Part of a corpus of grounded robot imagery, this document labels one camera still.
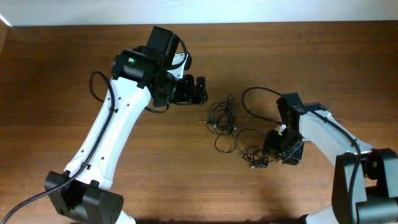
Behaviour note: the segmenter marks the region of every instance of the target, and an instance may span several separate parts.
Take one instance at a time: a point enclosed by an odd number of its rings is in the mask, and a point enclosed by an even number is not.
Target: black joint housing
[[[277,106],[282,123],[288,130],[299,133],[300,116],[310,111],[323,110],[327,108],[320,103],[307,103],[303,105],[298,93],[284,94],[277,100]]]
[[[198,85],[195,85],[192,75],[175,78],[168,72],[176,69],[172,64],[179,43],[180,38],[172,31],[155,26],[146,46],[124,50],[116,56],[111,72],[112,78],[127,78],[137,82],[139,88],[147,87],[154,99],[155,107],[169,103],[204,104],[208,100],[204,77],[197,78]],[[187,58],[183,69],[188,70],[192,57],[187,51],[184,53]]]
[[[356,155],[346,153],[336,158],[335,179],[331,204],[339,223],[367,224],[394,223],[398,220],[398,157],[391,149],[373,149],[361,155],[359,176],[377,180],[375,186],[366,187],[364,180],[355,181],[353,201],[348,189]],[[353,219],[349,204],[353,203]]]
[[[49,190],[65,181],[68,177],[56,172],[50,172],[44,182],[44,188]],[[82,223],[115,224],[123,207],[123,197],[95,185],[84,184],[74,180],[68,186],[56,190],[49,195],[58,214]]]
[[[290,133],[288,135],[284,137],[275,130],[268,132],[262,154],[269,156],[273,151],[278,158],[282,159],[283,164],[297,165],[303,155],[304,143],[301,141],[301,136]]]

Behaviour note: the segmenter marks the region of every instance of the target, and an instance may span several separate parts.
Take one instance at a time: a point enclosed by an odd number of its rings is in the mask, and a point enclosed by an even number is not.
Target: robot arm
[[[176,54],[178,43],[184,53]],[[65,183],[80,170],[93,148],[109,113],[111,121],[86,169],[73,182],[49,195],[56,211],[82,223],[135,223],[122,211],[123,197],[108,190],[119,156],[142,110],[153,98],[154,106],[204,104],[207,99],[204,77],[183,75],[192,61],[185,44],[169,30],[154,27],[146,46],[125,50],[116,56],[110,84],[115,107],[110,111],[110,91],[86,140],[67,164],[63,174],[50,172],[45,189]]]
[[[335,166],[332,205],[306,216],[304,223],[364,224],[398,220],[398,157],[394,151],[375,149],[356,139],[334,120],[323,105],[303,105],[297,93],[285,94],[277,100],[277,106],[285,128],[276,141],[271,141],[275,138],[267,138],[265,149],[276,151],[282,159],[297,162],[301,158],[297,151],[302,152],[302,139],[305,138],[313,142]],[[355,139],[361,152],[361,166],[354,177],[352,200],[348,189],[358,153],[347,136],[332,123]],[[364,177],[377,180],[377,185],[366,187]]]

